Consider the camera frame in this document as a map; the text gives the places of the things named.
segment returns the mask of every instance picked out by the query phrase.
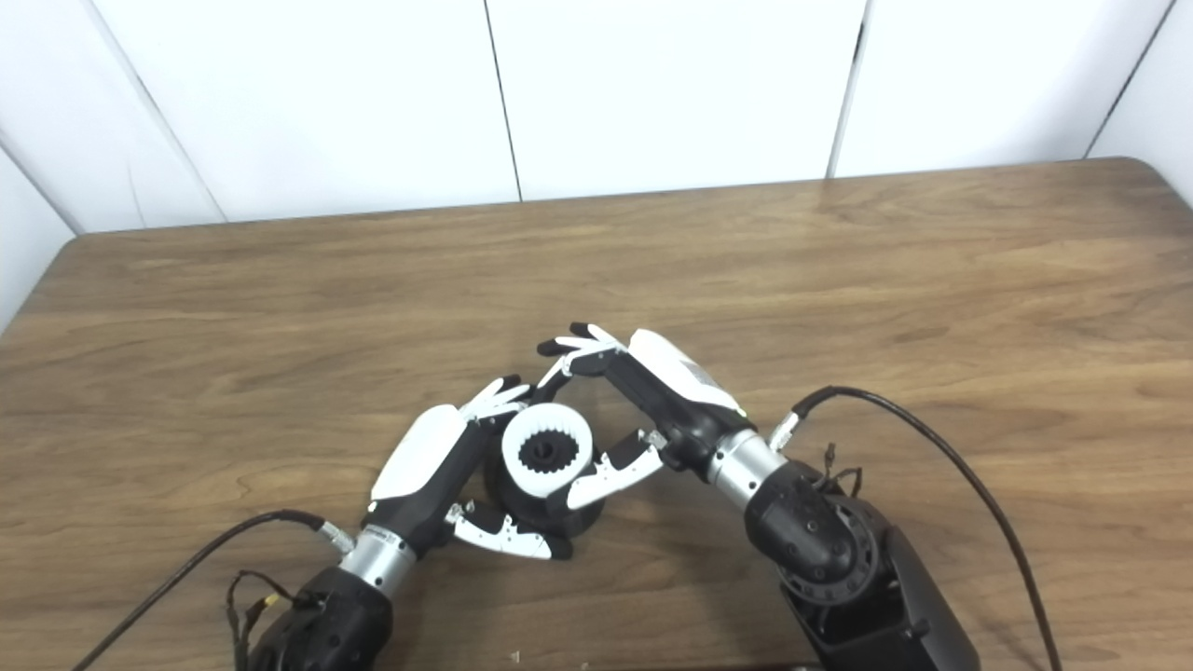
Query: silver connector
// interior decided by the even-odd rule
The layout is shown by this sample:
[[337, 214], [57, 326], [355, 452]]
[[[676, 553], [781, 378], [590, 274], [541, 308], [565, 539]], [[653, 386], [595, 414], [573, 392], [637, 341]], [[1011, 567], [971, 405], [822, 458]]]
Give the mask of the silver connector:
[[369, 583], [392, 601], [397, 586], [419, 560], [397, 534], [375, 527], [364, 528], [356, 547], [340, 561], [340, 568]]
[[772, 450], [758, 432], [746, 429], [717, 444], [709, 481], [744, 510], [766, 478], [784, 463], [786, 457]]
[[774, 431], [771, 431], [771, 439], [766, 442], [771, 447], [771, 451], [781, 453], [796, 432], [796, 426], [799, 426], [799, 415], [789, 412], [787, 417], [784, 417], [783, 421], [774, 427]]
[[323, 536], [329, 543], [335, 546], [335, 549], [339, 550], [340, 554], [348, 554], [357, 547], [357, 542], [348, 535], [347, 531], [327, 521], [323, 521], [323, 525], [319, 528], [319, 535]]

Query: black motor joint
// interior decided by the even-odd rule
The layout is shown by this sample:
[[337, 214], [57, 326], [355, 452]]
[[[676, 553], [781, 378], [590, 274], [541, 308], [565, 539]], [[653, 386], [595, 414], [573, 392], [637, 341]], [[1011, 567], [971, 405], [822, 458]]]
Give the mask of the black motor joint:
[[789, 462], [772, 473], [746, 506], [746, 534], [803, 598], [843, 603], [878, 572], [873, 517], [863, 501], [823, 493], [809, 470]]

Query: black cable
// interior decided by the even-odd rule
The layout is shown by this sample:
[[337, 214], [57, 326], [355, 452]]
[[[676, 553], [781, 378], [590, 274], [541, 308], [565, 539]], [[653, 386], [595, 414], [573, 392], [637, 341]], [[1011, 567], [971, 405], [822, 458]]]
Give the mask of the black cable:
[[276, 510], [273, 512], [258, 515], [256, 517], [251, 517], [241, 522], [240, 524], [233, 527], [231, 529], [228, 529], [223, 534], [220, 534], [210, 543], [204, 546], [203, 549], [194, 553], [194, 556], [186, 560], [186, 564], [180, 566], [178, 571], [174, 572], [173, 575], [167, 578], [166, 581], [161, 584], [160, 587], [157, 587], [156, 590], [153, 591], [153, 593], [146, 597], [146, 599], [141, 602], [140, 605], [134, 608], [132, 612], [130, 612], [124, 620], [122, 620], [120, 623], [117, 624], [116, 628], [111, 630], [111, 633], [104, 636], [104, 640], [99, 641], [99, 645], [92, 648], [92, 651], [88, 652], [87, 655], [79, 661], [79, 664], [75, 664], [72, 671], [84, 671], [85, 669], [91, 666], [92, 663], [94, 663], [100, 654], [104, 654], [104, 651], [111, 647], [111, 645], [115, 644], [116, 640], [119, 639], [124, 634], [124, 632], [129, 629], [129, 627], [136, 623], [136, 621], [140, 620], [141, 616], [144, 615], [146, 611], [153, 607], [153, 604], [161, 601], [161, 597], [166, 596], [167, 592], [173, 590], [175, 585], [183, 581], [183, 578], [186, 578], [186, 575], [191, 571], [194, 571], [194, 567], [198, 566], [199, 562], [202, 562], [204, 559], [206, 559], [208, 555], [216, 552], [220, 548], [220, 546], [227, 543], [228, 541], [230, 541], [235, 536], [239, 536], [243, 531], [252, 529], [253, 527], [265, 524], [266, 522], [297, 522], [299, 524], [305, 524], [307, 527], [310, 527], [313, 531], [319, 531], [323, 527], [324, 519], [322, 517], [319, 517], [317, 515], [311, 515], [309, 512], [303, 512], [301, 510]]
[[898, 417], [911, 426], [911, 429], [915, 429], [921, 436], [931, 441], [932, 444], [937, 445], [937, 448], [939, 448], [940, 451], [948, 457], [948, 461], [953, 462], [953, 466], [960, 470], [962, 475], [965, 476], [965, 480], [968, 480], [970, 486], [973, 487], [973, 491], [977, 492], [977, 495], [981, 497], [985, 507], [990, 510], [990, 515], [994, 516], [995, 522], [999, 523], [999, 528], [1002, 529], [1002, 535], [1007, 537], [1007, 544], [1010, 546], [1010, 554], [1015, 555], [1015, 562], [1019, 565], [1019, 572], [1024, 577], [1024, 586], [1027, 589], [1027, 598], [1032, 602], [1032, 612], [1034, 612], [1036, 622], [1039, 624], [1040, 638], [1044, 639], [1044, 648], [1047, 651], [1049, 665], [1052, 667], [1052, 671], [1061, 671], [1061, 653], [1057, 652], [1056, 641], [1052, 639], [1052, 627], [1049, 624], [1047, 612], [1044, 611], [1044, 601], [1040, 598], [1039, 589], [1036, 586], [1036, 578], [1032, 575], [1032, 567], [1027, 562], [1027, 554], [1024, 552], [1024, 546], [1019, 542], [1019, 537], [1015, 535], [1015, 530], [1010, 527], [1010, 521], [1007, 519], [1007, 515], [1002, 512], [1002, 507], [999, 506], [999, 501], [994, 500], [994, 494], [985, 488], [985, 485], [983, 485], [982, 480], [979, 480], [977, 474], [973, 473], [973, 469], [965, 463], [962, 455], [959, 455], [947, 441], [941, 438], [927, 424], [894, 401], [884, 399], [872, 392], [866, 392], [865, 389], [858, 389], [854, 387], [824, 387], [823, 389], [812, 392], [797, 402], [791, 407], [791, 412], [799, 417], [799, 419], [804, 419], [814, 407], [832, 399], [833, 396], [852, 396], [854, 399], [861, 399]]

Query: white gear ring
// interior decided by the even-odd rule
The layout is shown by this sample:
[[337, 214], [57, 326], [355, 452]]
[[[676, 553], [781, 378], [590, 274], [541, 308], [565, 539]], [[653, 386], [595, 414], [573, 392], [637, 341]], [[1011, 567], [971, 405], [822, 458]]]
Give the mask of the white gear ring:
[[[570, 463], [552, 473], [538, 473], [519, 458], [526, 441], [544, 432], [560, 431], [576, 442], [576, 456]], [[580, 476], [593, 461], [593, 432], [583, 415], [561, 404], [531, 406], [509, 420], [501, 437], [501, 458], [518, 488], [537, 498], [565, 487]]]

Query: internal gear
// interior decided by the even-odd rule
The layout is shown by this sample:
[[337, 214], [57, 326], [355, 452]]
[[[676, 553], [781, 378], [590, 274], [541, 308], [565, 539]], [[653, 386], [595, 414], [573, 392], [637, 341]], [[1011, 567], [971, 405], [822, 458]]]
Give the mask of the internal gear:
[[575, 461], [580, 454], [576, 439], [563, 431], [542, 431], [526, 439], [518, 450], [518, 461], [534, 473], [555, 473]]

